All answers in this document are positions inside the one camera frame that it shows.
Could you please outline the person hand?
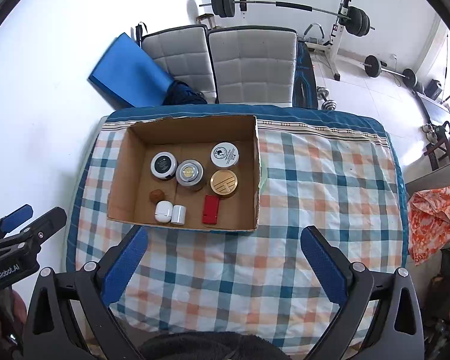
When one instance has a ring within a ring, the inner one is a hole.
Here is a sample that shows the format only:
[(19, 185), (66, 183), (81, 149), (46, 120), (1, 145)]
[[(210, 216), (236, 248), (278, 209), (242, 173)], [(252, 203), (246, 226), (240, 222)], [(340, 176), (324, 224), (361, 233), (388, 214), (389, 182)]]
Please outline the person hand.
[(11, 287), (0, 291), (0, 359), (13, 359), (22, 349), (26, 305)]

